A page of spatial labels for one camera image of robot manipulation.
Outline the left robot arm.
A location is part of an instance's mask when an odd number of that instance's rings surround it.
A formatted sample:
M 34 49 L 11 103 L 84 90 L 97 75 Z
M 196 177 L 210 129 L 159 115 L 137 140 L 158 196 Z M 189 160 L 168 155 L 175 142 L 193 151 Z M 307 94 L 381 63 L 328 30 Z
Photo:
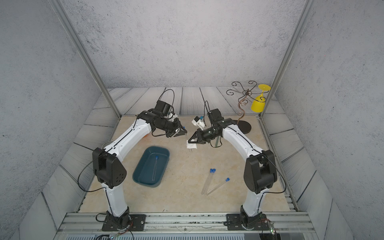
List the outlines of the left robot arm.
M 94 174 L 106 193 L 107 216 L 118 221 L 121 226 L 126 226 L 124 222 L 129 218 L 123 189 L 127 170 L 123 161 L 143 137 L 157 129 L 163 130 L 167 138 L 183 136 L 188 132 L 177 117 L 168 119 L 161 113 L 143 111 L 120 137 L 105 148 L 93 151 Z

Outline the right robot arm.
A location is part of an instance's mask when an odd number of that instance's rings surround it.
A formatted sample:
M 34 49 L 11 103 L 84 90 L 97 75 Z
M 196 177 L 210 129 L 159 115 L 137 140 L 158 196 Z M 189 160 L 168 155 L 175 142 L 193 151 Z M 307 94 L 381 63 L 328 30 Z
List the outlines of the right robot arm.
M 254 144 L 230 118 L 218 120 L 205 130 L 197 129 L 188 143 L 210 143 L 217 137 L 232 144 L 245 160 L 244 182 L 249 190 L 241 206 L 240 223 L 244 229 L 252 230 L 264 219 L 261 210 L 264 195 L 278 180 L 275 155 Z

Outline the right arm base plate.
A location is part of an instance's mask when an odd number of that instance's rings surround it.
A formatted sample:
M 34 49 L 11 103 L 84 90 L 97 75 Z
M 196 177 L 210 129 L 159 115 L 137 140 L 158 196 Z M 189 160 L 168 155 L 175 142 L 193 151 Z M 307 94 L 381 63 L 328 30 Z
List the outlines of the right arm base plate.
M 223 224 L 229 231 L 269 231 L 271 229 L 270 221 L 263 213 L 253 217 L 248 217 L 245 213 L 227 214 Z

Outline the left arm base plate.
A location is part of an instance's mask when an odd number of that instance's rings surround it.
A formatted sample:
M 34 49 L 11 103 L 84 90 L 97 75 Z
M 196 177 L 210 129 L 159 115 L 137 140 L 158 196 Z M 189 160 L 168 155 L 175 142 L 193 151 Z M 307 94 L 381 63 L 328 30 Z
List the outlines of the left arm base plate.
M 146 215 L 134 214 L 134 215 L 123 215 L 121 217 L 114 217 L 107 212 L 104 220 L 102 231 L 103 232 L 142 232 L 146 222 Z

